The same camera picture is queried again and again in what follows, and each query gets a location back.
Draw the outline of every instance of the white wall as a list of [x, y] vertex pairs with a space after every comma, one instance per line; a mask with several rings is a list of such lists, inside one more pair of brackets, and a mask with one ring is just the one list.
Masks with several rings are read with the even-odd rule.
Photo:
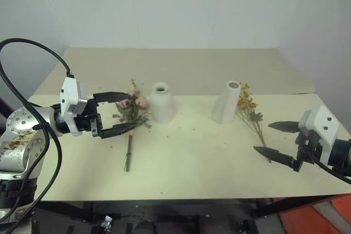
[[279, 49], [350, 130], [351, 0], [301, 0]]
[[[336, 73], [340, 69], [345, 71], [343, 64], [347, 64], [345, 58], [350, 45], [344, 44], [341, 50], [338, 45], [346, 41], [348, 27], [338, 24], [336, 17], [341, 16], [340, 19], [346, 21], [346, 2], [0, 0], [0, 39], [31, 38], [49, 45], [60, 54], [67, 45], [102, 48], [271, 48], [280, 43], [281, 51], [301, 73], [315, 82], [318, 93], [340, 116], [346, 107], [337, 101], [346, 96], [343, 93], [347, 85], [340, 84], [339, 92], [331, 87], [335, 87], [333, 83], [337, 82], [336, 78], [340, 78], [338, 83], [344, 82], [341, 75]], [[340, 9], [335, 17], [331, 11], [334, 9]], [[325, 19], [331, 22], [323, 28], [321, 25]], [[341, 27], [343, 32], [336, 36], [334, 26]], [[329, 40], [335, 37], [340, 42], [331, 44]], [[327, 52], [332, 54], [329, 58], [338, 57], [337, 64], [327, 59]], [[28, 47], [9, 48], [2, 54], [2, 60], [15, 85], [26, 96], [34, 92], [55, 64], [55, 60], [48, 60], [45, 54]], [[330, 64], [330, 71], [336, 78], [327, 82], [320, 73], [325, 65]], [[14, 70], [9, 70], [11, 66], [15, 67]], [[12, 107], [19, 105], [2, 82], [0, 96]]]

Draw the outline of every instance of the white ceramic vase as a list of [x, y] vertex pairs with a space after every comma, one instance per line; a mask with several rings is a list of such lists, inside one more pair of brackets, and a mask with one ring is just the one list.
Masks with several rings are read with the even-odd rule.
[[238, 82], [228, 82], [212, 109], [212, 119], [219, 123], [232, 121], [240, 92], [241, 86]]
[[173, 96], [167, 83], [157, 82], [149, 97], [151, 116], [155, 123], [168, 123], [174, 116]]

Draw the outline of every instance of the white backdrop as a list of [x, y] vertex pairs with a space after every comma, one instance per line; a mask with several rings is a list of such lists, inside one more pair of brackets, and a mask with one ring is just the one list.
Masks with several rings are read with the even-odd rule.
[[[335, 0], [346, 4], [349, 0]], [[318, 0], [321, 8], [333, 10], [335, 1]], [[320, 82], [323, 65], [306, 63], [310, 52], [300, 49], [320, 31], [306, 27], [313, 16], [315, 0], [0, 0], [0, 39], [26, 37], [49, 45], [62, 54], [65, 47], [111, 48], [271, 48], [281, 43], [281, 51], [301, 73]], [[346, 11], [315, 20], [316, 28], [331, 24], [324, 32], [331, 31], [333, 21], [347, 17]], [[325, 47], [326, 39], [310, 50]], [[331, 43], [339, 50], [339, 42]], [[342, 49], [339, 60], [349, 53]], [[46, 54], [33, 48], [19, 47], [5, 50], [4, 67], [16, 86], [30, 96], [56, 63]], [[335, 70], [343, 69], [341, 63]], [[331, 97], [339, 98], [330, 87], [318, 85], [318, 92], [330, 103], [333, 110], [339, 107]], [[0, 82], [0, 96], [12, 107], [19, 104]]]

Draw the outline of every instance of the beige table surface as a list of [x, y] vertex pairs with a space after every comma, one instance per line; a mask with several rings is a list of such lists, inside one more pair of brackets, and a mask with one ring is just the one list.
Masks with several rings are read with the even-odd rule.
[[[255, 94], [315, 92], [277, 49], [69, 48], [64, 59], [87, 94], [128, 91], [131, 78], [145, 94], [159, 81], [174, 95], [218, 95], [228, 81], [248, 82]], [[59, 94], [64, 77], [57, 64], [35, 94]]]
[[[51, 105], [57, 95], [34, 95], [32, 102]], [[304, 163], [299, 173], [269, 163], [257, 153], [258, 136], [236, 116], [233, 122], [211, 120], [215, 96], [176, 96], [177, 114], [170, 124], [139, 127], [133, 140], [131, 171], [123, 171], [127, 135], [108, 139], [70, 134], [60, 137], [63, 164], [46, 201], [138, 199], [265, 198], [350, 193], [351, 187]], [[269, 147], [296, 156], [297, 134], [267, 128], [275, 121], [299, 121], [303, 112], [322, 104], [315, 94], [256, 95], [264, 115], [263, 132]], [[98, 107], [104, 128], [111, 127], [117, 110]], [[340, 127], [339, 138], [350, 135]], [[38, 180], [40, 193], [56, 165], [53, 143]]]

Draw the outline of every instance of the white vase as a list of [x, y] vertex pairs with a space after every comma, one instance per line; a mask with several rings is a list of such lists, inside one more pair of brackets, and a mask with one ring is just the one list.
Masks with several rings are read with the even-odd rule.
[[219, 123], [228, 123], [234, 119], [241, 86], [238, 82], [228, 82], [212, 109], [212, 119]]
[[157, 82], [149, 97], [151, 116], [155, 123], [168, 123], [174, 116], [173, 96], [167, 83]]

